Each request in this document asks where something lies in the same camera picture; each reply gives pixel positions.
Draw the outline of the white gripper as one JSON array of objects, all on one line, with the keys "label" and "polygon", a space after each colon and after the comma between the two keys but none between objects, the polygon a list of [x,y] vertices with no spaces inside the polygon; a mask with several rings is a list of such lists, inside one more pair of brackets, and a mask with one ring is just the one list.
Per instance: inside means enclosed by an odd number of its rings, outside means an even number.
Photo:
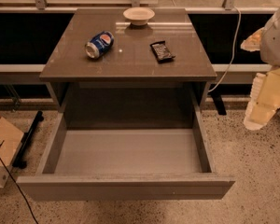
[{"label": "white gripper", "polygon": [[[280,66],[280,8],[264,28],[245,39],[245,51],[260,51],[260,58],[272,66]],[[266,74],[257,73],[253,79],[250,101],[247,104],[244,126],[251,131],[264,127],[280,108],[280,68]]]}]

